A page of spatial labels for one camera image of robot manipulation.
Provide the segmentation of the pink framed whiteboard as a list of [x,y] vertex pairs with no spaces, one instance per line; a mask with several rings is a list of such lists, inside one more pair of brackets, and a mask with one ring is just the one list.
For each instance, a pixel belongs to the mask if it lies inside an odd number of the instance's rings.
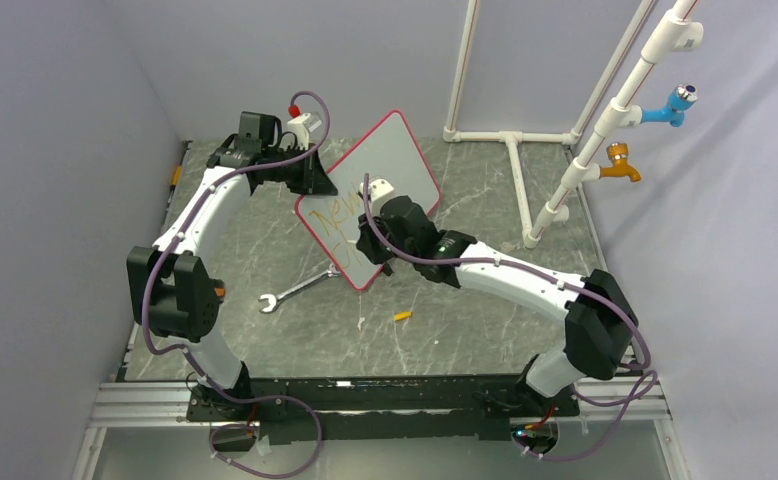
[[435,175],[399,110],[387,113],[353,147],[327,169],[338,190],[335,196],[302,196],[295,214],[336,269],[356,291],[363,291],[380,273],[356,248],[363,177],[369,176],[371,212],[394,196],[408,196],[425,212],[441,200]]

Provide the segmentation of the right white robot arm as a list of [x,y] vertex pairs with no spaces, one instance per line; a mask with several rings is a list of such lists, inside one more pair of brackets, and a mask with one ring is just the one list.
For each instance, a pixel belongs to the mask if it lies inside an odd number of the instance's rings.
[[610,380],[621,369],[638,322],[610,273],[567,274],[505,255],[471,235],[438,229],[407,196],[368,194],[363,204],[356,247],[372,263],[402,259],[430,282],[492,294],[563,327],[560,344],[532,357],[520,374],[516,401],[525,413],[539,415],[575,382]]

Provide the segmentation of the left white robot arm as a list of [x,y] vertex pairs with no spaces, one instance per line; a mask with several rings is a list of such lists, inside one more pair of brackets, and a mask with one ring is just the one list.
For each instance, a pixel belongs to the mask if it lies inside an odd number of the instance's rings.
[[203,259],[265,183],[303,196],[338,192],[311,139],[324,129],[324,119],[296,106],[289,114],[282,122],[274,115],[242,112],[238,130],[209,156],[189,204],[152,246],[133,248],[126,260],[135,320],[149,351],[189,356],[201,384],[217,388],[213,407],[229,420],[250,411],[253,394],[247,366],[216,327],[225,284],[209,275]]

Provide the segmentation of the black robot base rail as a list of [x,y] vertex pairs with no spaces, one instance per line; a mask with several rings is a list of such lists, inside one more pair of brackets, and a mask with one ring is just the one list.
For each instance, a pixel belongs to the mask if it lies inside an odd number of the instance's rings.
[[543,417],[574,418],[569,390],[531,400],[515,374],[353,378],[255,378],[258,406],[228,402],[203,387],[191,391],[191,423],[251,422],[272,444],[313,440],[475,437],[507,440],[513,427]]

